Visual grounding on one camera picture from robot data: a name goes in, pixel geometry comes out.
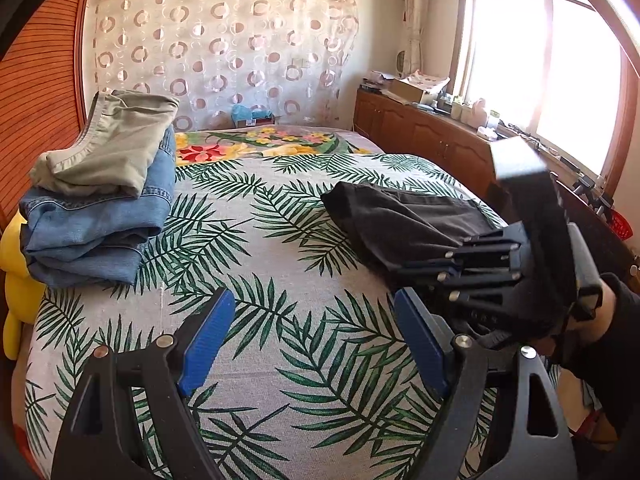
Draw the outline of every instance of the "wooden cabinet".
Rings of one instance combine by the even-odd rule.
[[[353,123],[385,152],[423,156],[482,199],[495,182],[490,143],[451,118],[358,90]]]

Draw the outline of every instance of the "blue gripper pad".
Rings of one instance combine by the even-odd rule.
[[[236,314],[236,299],[225,290],[184,353],[178,390],[185,397],[204,384]]]
[[[398,326],[415,360],[424,387],[439,399],[450,389],[453,332],[444,319],[434,316],[415,291],[402,288],[394,297]]]

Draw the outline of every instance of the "person's hand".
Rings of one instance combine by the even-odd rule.
[[[573,317],[567,322],[567,330],[575,330],[578,333],[582,346],[595,343],[598,339],[605,335],[613,313],[616,309],[616,295],[605,282],[600,280],[602,286],[602,306],[596,309],[595,319],[589,321],[576,321]],[[551,355],[556,349],[556,342],[551,337],[545,337],[532,341],[531,346],[536,349],[540,355]]]

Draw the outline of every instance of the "blue jeans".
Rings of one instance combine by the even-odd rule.
[[[20,249],[34,279],[58,288],[103,280],[133,283],[149,238],[171,211],[175,137],[165,131],[139,198],[65,196],[31,187],[20,200]]]

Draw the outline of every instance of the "red flower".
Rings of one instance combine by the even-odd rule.
[[[187,146],[182,150],[178,150],[180,158],[188,162],[211,162],[217,158],[224,156],[220,151],[220,145],[215,146]]]

